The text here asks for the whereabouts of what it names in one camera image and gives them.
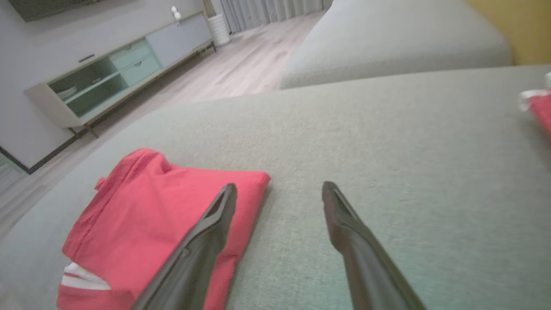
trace wooden floor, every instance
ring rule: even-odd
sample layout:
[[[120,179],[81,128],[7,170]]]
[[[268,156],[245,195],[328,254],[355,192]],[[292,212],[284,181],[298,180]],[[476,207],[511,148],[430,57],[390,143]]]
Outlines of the wooden floor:
[[[244,31],[166,74],[34,174],[0,195],[0,242],[40,198],[88,154],[143,115],[167,106],[279,89],[283,69],[324,12]]]

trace metal leg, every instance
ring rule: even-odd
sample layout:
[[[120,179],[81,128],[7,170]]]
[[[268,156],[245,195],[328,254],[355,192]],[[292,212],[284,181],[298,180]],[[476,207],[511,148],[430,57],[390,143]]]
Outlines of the metal leg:
[[[90,127],[89,125],[86,125],[85,127],[86,127],[86,129],[88,129],[88,131],[92,134],[92,136],[94,136],[96,139],[100,137],[100,136],[98,136],[98,134],[94,131],[94,129],[92,129],[92,127]]]

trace gray cushion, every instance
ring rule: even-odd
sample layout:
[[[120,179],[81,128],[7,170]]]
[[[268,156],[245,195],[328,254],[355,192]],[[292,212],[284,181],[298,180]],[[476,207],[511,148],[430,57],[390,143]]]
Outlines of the gray cushion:
[[[509,44],[462,0],[335,0],[281,88],[511,64]]]
[[[62,243],[97,179],[141,147],[272,176],[227,309],[351,309],[321,186],[335,181],[429,309],[551,304],[551,143],[516,104],[551,66],[363,79],[153,112],[15,226],[0,279],[53,309]]]

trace light green drawer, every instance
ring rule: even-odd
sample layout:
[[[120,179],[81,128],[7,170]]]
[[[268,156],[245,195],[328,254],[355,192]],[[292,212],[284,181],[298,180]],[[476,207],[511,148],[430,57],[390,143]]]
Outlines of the light green drawer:
[[[136,85],[141,80],[161,69],[161,65],[153,55],[140,60],[122,71],[122,77],[128,86]]]
[[[136,61],[145,58],[148,54],[153,54],[153,51],[144,39],[128,44],[126,47],[112,53],[109,58],[117,69],[123,70]]]

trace black television screen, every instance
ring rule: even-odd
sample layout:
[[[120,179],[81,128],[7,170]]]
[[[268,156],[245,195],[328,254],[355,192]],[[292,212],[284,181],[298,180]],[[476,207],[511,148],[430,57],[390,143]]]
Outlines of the black television screen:
[[[48,17],[73,8],[87,6],[99,1],[100,0],[9,0],[12,7],[26,22]]]

